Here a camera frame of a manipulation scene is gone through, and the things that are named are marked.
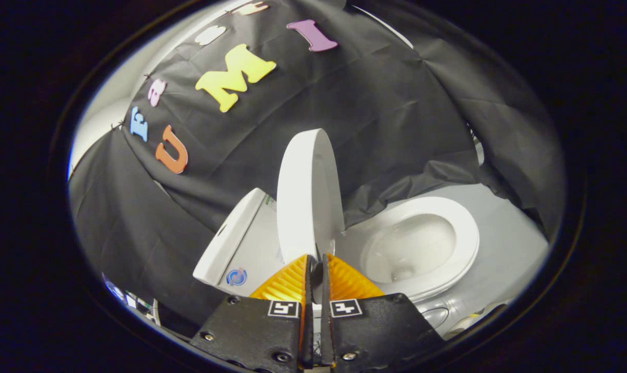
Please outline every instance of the foam letter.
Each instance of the foam letter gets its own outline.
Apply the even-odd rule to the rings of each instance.
[[[256,12],[260,12],[262,10],[268,9],[269,5],[263,5],[262,7],[258,7],[257,5],[262,4],[263,2],[257,2],[253,4],[247,4],[244,7],[240,7],[237,10],[233,10],[233,13],[239,13],[241,15],[250,15]]]
[[[171,126],[167,125],[164,129],[164,133],[162,134],[162,139],[164,141],[171,142],[171,145],[176,148],[178,151],[178,159],[173,159],[166,150],[164,149],[164,143],[160,142],[157,146],[157,152],[155,152],[155,158],[159,159],[166,165],[166,167],[173,171],[174,173],[181,173],[185,169],[187,165],[187,161],[189,160],[189,155],[187,154],[187,148],[185,148],[184,144],[173,134],[173,130],[171,130]]]
[[[142,123],[143,116],[138,113],[138,106],[134,106],[129,119],[129,133],[143,137],[143,142],[148,141],[148,122]]]
[[[161,79],[155,80],[150,86],[150,90],[148,91],[148,99],[150,100],[150,105],[154,108],[159,104],[159,99],[162,97],[162,94],[166,90],[166,82]]]
[[[206,28],[205,31],[196,36],[193,41],[197,42],[200,45],[208,45],[225,32],[226,27],[224,26],[210,26]]]
[[[297,30],[300,35],[304,36],[309,42],[309,50],[311,50],[311,52],[322,52],[323,50],[332,49],[339,45],[337,42],[325,37],[316,27],[316,22],[313,19],[289,23],[286,27]]]
[[[247,74],[250,83],[256,83],[274,70],[276,63],[264,61],[247,50],[246,44],[240,44],[226,53],[228,71],[208,71],[196,82],[197,90],[206,90],[219,102],[219,110],[226,113],[238,100],[237,94],[224,91],[247,91],[247,83],[242,73]]]

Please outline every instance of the white toilet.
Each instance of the white toilet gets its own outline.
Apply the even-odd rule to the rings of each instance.
[[[331,253],[385,294],[417,302],[453,286],[479,248],[472,215],[441,197],[415,198],[345,229],[336,161],[324,130],[295,135],[277,186],[277,231],[283,260]]]
[[[248,296],[303,254],[320,260],[331,253],[383,293],[404,293],[415,303],[459,281],[479,248],[472,215],[441,197],[389,205],[345,229],[336,160],[324,130],[301,132],[290,141],[276,200],[260,189],[247,194],[207,246],[193,276]]]

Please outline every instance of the toilet bowl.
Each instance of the toilet bowl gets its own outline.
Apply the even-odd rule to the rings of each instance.
[[[385,294],[413,302],[453,286],[470,269],[479,231],[459,203],[441,197],[408,200],[345,228],[339,179],[324,130],[293,137],[277,184],[279,244],[288,263],[303,253],[331,253]]]

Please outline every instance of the black cloth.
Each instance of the black cloth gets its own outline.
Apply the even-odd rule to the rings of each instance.
[[[347,226],[393,201],[484,182],[541,220],[549,238],[555,234],[564,209],[562,153],[543,106],[500,57],[405,2],[264,3],[270,8],[213,21],[227,29],[209,45],[198,45],[194,33],[167,55],[125,125],[81,159],[70,180],[72,210],[95,270],[202,323],[223,293],[193,279],[197,261],[251,189],[276,198],[288,142],[316,128],[332,141]],[[309,51],[286,28],[305,19],[339,46]],[[239,100],[221,113],[194,86],[207,71],[226,71],[224,55],[240,44],[277,67],[246,92],[229,91]],[[167,87],[153,108],[147,96],[155,79]],[[147,142],[129,132],[134,106],[148,123]],[[189,154],[181,174],[154,155],[167,125]],[[470,128],[484,144],[481,169]]]

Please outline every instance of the toilet seat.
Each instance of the toilet seat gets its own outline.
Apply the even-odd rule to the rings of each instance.
[[[276,200],[277,231],[285,262],[304,253],[314,257],[332,253],[363,274],[366,244],[382,227],[425,214],[446,220],[453,228],[455,243],[441,265],[391,283],[372,281],[384,293],[404,293],[413,302],[450,288],[477,256],[477,223],[463,206],[446,198],[413,198],[345,229],[332,144],[321,129],[301,132],[288,144],[279,171]]]

